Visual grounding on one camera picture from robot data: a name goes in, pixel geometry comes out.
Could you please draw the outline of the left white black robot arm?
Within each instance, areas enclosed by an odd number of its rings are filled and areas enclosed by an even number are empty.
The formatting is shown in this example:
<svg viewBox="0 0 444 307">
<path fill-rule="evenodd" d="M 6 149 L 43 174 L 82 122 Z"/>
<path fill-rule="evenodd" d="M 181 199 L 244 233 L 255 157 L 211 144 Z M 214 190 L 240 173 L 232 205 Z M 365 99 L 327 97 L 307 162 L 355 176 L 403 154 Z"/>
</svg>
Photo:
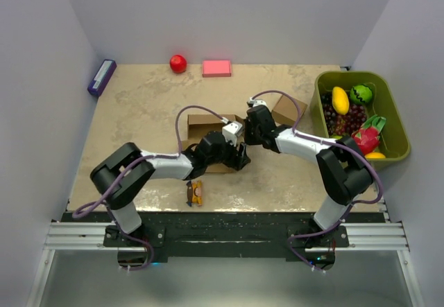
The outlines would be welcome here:
<svg viewBox="0 0 444 307">
<path fill-rule="evenodd" d="M 125 143 L 93 169 L 90 179 L 105 196 L 103 201 L 120 226 L 120 239 L 136 246 L 142 242 L 144 230 L 134 199 L 150 179 L 186 181 L 200 177 L 216 164 L 239 171 L 249 163 L 244 142 L 235 145 L 221 132 L 213 131 L 177 154 L 144 152 L 132 142 Z"/>
</svg>

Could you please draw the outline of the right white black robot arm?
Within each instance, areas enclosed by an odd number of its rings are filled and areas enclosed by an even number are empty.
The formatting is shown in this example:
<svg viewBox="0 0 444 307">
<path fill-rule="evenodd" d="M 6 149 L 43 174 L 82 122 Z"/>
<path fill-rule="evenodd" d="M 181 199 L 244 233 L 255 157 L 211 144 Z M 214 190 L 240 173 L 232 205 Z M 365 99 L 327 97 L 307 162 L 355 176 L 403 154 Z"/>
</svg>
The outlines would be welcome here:
<svg viewBox="0 0 444 307">
<path fill-rule="evenodd" d="M 326 246 L 355 204 L 378 203 L 384 193 L 381 179 L 351 137 L 326 139 L 276 125 L 270 110 L 260 100 L 248 102 L 246 143 L 261 145 L 276 153 L 294 155 L 318 164 L 327 196 L 314 214 L 310 228 L 296 238 L 309 238 Z"/>
</svg>

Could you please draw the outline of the large brown cardboard box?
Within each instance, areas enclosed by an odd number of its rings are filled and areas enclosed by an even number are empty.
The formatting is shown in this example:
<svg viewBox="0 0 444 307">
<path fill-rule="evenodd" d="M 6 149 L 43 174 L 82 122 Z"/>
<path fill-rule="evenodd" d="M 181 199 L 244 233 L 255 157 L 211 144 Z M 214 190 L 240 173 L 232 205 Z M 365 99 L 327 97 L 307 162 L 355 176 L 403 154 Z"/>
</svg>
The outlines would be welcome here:
<svg viewBox="0 0 444 307">
<path fill-rule="evenodd" d="M 208 132 L 221 132 L 223 126 L 224 123 L 213 114 L 188 114 L 187 138 L 182 140 L 182 149 L 188 148 L 191 144 L 199 143 Z M 234 172 L 235 170 L 233 168 L 228 168 L 223 164 L 214 164 L 207 168 L 205 174 L 226 174 Z"/>
</svg>

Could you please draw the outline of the small snack wrapper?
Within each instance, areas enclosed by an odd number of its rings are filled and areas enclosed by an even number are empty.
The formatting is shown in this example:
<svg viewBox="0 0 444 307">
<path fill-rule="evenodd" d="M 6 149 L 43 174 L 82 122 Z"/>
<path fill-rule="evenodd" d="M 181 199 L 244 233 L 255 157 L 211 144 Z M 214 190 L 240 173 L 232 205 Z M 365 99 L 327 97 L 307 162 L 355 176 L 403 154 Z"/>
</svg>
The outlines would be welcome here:
<svg viewBox="0 0 444 307">
<path fill-rule="evenodd" d="M 201 207 L 203 205 L 203 183 L 201 180 L 187 182 L 187 205 L 191 207 L 193 204 Z"/>
</svg>

